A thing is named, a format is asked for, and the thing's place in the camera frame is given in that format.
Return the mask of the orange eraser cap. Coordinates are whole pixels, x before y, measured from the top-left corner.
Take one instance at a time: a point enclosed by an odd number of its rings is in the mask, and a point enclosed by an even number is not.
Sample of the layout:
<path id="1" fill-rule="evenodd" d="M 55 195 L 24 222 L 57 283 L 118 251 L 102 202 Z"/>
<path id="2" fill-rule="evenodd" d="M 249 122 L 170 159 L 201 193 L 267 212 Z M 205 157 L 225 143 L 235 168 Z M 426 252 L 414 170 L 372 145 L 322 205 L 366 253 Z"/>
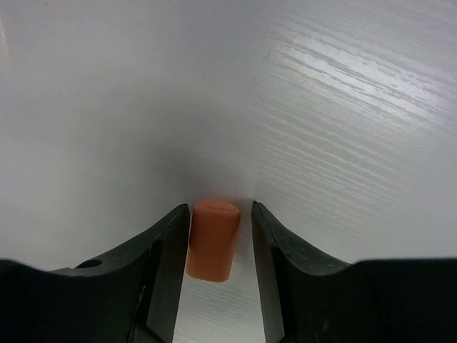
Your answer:
<path id="1" fill-rule="evenodd" d="M 193 209 L 186 273 L 208 282 L 229 279 L 241 212 L 235 205 L 203 200 Z"/>

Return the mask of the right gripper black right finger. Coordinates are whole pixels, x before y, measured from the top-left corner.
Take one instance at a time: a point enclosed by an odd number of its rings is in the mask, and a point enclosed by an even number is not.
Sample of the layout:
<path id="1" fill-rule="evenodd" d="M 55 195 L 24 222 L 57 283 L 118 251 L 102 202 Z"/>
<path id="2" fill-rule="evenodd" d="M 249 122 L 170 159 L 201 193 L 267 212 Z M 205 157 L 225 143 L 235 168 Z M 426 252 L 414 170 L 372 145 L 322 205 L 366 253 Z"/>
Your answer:
<path id="1" fill-rule="evenodd" d="M 371 259 L 321 251 L 262 204 L 251 210 L 267 342 L 454 342 L 456 260 Z"/>

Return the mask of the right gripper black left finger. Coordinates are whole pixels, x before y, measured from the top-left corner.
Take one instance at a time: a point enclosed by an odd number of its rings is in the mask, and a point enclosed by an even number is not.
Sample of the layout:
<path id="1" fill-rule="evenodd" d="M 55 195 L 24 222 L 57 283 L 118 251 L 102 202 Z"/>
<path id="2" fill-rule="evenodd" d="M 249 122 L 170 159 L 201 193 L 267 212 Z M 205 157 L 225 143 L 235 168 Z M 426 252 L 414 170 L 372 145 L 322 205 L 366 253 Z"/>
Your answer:
<path id="1" fill-rule="evenodd" d="M 171 342 L 189 237 L 181 204 L 74 268 L 1 261 L 3 342 Z"/>

